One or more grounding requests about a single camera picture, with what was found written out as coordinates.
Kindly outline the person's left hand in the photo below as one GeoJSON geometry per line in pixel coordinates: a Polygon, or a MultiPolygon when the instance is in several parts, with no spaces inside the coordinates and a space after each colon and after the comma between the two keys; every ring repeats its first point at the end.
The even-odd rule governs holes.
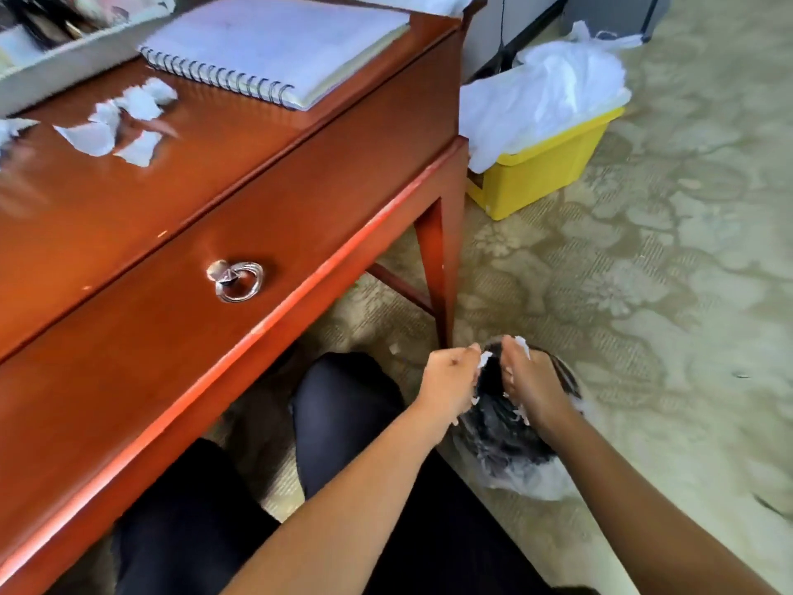
{"type": "Polygon", "coordinates": [[[431,352],[411,414],[433,445],[441,442],[451,424],[451,349],[431,352]]]}

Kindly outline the yellow plastic bin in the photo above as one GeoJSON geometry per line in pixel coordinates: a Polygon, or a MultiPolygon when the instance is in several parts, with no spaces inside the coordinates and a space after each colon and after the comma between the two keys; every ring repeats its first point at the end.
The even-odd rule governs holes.
{"type": "Polygon", "coordinates": [[[498,221],[577,181],[610,124],[624,107],[605,112],[550,139],[501,155],[482,174],[468,171],[466,192],[498,221]]]}

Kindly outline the person's right forearm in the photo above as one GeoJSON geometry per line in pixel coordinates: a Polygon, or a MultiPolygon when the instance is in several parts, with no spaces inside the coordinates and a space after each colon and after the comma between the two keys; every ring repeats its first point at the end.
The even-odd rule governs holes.
{"type": "Polygon", "coordinates": [[[640,595],[780,595],[635,470],[576,410],[531,417],[640,595]]]}

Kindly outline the person's left leg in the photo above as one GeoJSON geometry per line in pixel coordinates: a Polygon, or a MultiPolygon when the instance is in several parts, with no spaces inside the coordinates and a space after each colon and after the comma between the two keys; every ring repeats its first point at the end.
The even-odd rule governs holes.
{"type": "Polygon", "coordinates": [[[113,530],[116,595],[220,595],[280,522],[229,455],[194,441],[113,530]]]}

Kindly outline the person's right hand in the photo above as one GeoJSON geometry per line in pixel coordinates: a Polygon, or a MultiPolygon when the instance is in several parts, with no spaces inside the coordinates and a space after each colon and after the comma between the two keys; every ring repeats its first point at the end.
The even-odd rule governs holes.
{"type": "Polygon", "coordinates": [[[532,404],[528,423],[542,440],[556,447],[564,429],[575,425],[580,414],[562,389],[550,356],[540,350],[531,351],[531,361],[532,404]]]}

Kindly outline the person's left forearm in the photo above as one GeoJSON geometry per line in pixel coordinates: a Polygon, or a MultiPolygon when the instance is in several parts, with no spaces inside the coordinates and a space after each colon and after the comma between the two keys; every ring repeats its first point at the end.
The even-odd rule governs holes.
{"type": "Polygon", "coordinates": [[[221,595],[362,595],[422,464],[471,398],[420,396],[254,553],[221,595]]]}

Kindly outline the person's leg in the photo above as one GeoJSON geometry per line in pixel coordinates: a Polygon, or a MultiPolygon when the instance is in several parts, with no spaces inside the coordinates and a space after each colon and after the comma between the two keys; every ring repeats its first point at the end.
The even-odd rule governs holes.
{"type": "Polygon", "coordinates": [[[280,522],[229,455],[194,441],[113,530],[116,595],[220,595],[280,522]]]}
{"type": "MultiPolygon", "coordinates": [[[[296,388],[298,477],[310,500],[404,409],[397,383],[368,354],[329,352],[296,388]]],[[[364,595],[599,595],[552,587],[454,469],[433,450],[364,595]]]]}

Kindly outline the red-brown wooden desk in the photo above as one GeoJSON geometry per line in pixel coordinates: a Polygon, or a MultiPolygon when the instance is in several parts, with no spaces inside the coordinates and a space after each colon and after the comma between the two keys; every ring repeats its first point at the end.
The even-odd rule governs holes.
{"type": "Polygon", "coordinates": [[[453,335],[463,19],[410,30],[308,112],[165,74],[134,167],[35,130],[0,194],[0,595],[42,595],[364,272],[453,335]],[[223,303],[216,260],[257,262],[223,303]]]}

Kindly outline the grey box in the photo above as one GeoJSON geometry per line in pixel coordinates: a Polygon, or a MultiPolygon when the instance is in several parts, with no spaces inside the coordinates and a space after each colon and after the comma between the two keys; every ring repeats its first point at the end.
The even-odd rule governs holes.
{"type": "Polygon", "coordinates": [[[582,20],[592,36],[652,38],[672,0],[567,0],[560,15],[560,31],[567,35],[582,20]]]}

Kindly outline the white paper sheet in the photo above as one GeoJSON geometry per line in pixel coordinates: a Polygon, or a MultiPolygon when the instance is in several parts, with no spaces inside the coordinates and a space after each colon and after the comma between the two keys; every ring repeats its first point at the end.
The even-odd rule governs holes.
{"type": "Polygon", "coordinates": [[[460,18],[473,0],[356,0],[363,3],[460,18]]]}

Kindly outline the black wastebasket with clear liner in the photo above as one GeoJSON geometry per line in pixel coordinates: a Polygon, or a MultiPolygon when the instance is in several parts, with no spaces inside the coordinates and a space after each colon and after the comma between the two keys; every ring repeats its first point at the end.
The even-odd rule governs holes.
{"type": "Polygon", "coordinates": [[[484,488],[509,490],[540,501],[580,499],[557,453],[506,397],[501,379],[501,340],[483,346],[493,355],[481,369],[478,402],[461,416],[453,443],[484,488]]]}

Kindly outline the white cabinet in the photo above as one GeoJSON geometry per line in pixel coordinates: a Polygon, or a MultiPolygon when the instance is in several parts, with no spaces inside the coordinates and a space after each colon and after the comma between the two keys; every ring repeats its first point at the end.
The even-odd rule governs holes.
{"type": "Polygon", "coordinates": [[[462,49],[467,83],[510,69],[518,51],[552,26],[567,0],[488,0],[471,18],[462,49]]]}

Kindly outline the grey desk tray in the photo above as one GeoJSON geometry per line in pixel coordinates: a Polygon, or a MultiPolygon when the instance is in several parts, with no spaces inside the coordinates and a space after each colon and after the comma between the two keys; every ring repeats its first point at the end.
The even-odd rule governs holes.
{"type": "Polygon", "coordinates": [[[0,118],[133,59],[175,0],[0,0],[0,118]]]}

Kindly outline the person's right leg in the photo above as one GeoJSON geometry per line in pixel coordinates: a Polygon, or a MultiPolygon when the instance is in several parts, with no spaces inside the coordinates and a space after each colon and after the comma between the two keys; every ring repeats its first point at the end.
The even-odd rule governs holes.
{"type": "MultiPolygon", "coordinates": [[[[296,388],[298,477],[310,500],[404,409],[397,383],[368,354],[329,352],[296,388]]],[[[433,450],[364,595],[599,595],[552,587],[454,469],[433,450]]]]}

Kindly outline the white plastic bag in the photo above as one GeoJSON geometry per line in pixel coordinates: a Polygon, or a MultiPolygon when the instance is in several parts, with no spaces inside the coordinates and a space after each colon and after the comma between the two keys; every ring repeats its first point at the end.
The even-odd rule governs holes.
{"type": "Polygon", "coordinates": [[[459,133],[469,140],[469,169],[480,174],[515,155],[623,107],[631,98],[618,52],[642,35],[593,36],[575,22],[567,38],[521,50],[517,65],[460,89],[459,133]]]}

